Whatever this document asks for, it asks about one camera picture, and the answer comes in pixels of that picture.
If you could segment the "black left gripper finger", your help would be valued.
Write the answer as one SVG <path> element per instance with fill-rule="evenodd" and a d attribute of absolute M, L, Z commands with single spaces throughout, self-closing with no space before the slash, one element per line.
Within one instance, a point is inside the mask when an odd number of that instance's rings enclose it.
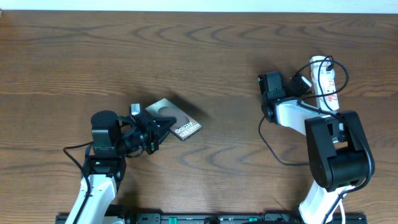
<path fill-rule="evenodd" d="M 176 117 L 154 117 L 155 128 L 154 131 L 157 132 L 160 129 L 170 129 L 176 122 Z"/>
<path fill-rule="evenodd" d="M 158 145 L 161 145 L 162 142 L 166 139 L 166 137 L 169 135 L 170 131 L 169 129 L 160 129 L 158 130 Z"/>

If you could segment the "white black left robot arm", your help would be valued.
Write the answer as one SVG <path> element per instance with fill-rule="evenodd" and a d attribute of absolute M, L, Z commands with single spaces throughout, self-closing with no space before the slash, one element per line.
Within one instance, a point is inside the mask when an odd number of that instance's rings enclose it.
<path fill-rule="evenodd" d="M 135 223 L 135 215 L 112 201 L 126 171 L 126 159 L 153 154 L 176 123 L 174 117 L 145 113 L 119 116 L 104 110 L 91 117 L 93 140 L 85 143 L 85 160 L 78 164 L 81 184 L 67 223 Z"/>

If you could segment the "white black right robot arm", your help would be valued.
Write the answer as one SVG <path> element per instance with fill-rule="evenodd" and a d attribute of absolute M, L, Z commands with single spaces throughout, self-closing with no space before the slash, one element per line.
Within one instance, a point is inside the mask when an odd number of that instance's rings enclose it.
<path fill-rule="evenodd" d="M 335 113 L 305 104 L 312 87 L 301 74 L 288 84 L 279 72 L 259 76 L 264 119 L 303 134 L 313 184 L 298 207 L 303 223 L 330 223 L 333 212 L 351 192 L 364 188 L 374 174 L 374 159 L 359 116 Z"/>

